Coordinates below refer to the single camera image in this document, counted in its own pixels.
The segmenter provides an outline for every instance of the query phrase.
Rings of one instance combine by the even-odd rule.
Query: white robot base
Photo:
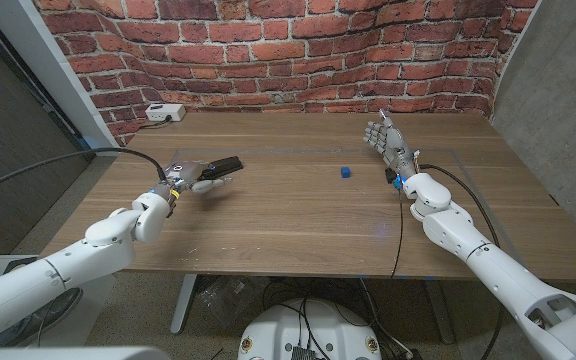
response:
[[[327,356],[335,360],[381,360],[375,333],[357,314],[327,300],[307,299],[305,306],[302,304],[303,299],[292,299],[253,320],[241,337],[237,359],[314,360]],[[309,341],[310,332],[300,309],[321,350],[312,339]]]

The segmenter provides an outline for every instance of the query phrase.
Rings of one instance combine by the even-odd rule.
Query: concrete wall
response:
[[[576,1],[543,1],[501,80],[493,125],[576,222]]]

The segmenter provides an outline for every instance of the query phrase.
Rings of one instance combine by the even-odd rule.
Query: white power outlet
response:
[[[172,116],[172,121],[181,121],[186,109],[181,104],[150,104],[146,115],[150,121],[164,121],[168,115]]]

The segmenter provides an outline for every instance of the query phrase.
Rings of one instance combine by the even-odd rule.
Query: brick wall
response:
[[[467,112],[537,0],[35,0],[120,144],[189,112]]]

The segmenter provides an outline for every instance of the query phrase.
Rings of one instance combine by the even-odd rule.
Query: wooden tabletop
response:
[[[362,141],[377,114],[188,114],[163,129],[141,130],[129,148],[162,165],[183,149],[187,160],[237,155],[244,169],[205,195],[185,192],[158,241],[137,244],[128,268],[185,273],[390,276],[399,244],[397,191],[385,165]],[[546,280],[576,281],[576,225],[486,119],[471,115],[393,115],[421,163],[465,181],[489,210],[501,247]],[[340,168],[352,176],[342,179]],[[468,194],[450,189],[489,236]],[[85,229],[157,182],[151,164],[122,154],[42,255],[79,240]],[[398,276],[474,278],[434,245],[402,195],[404,234]]]

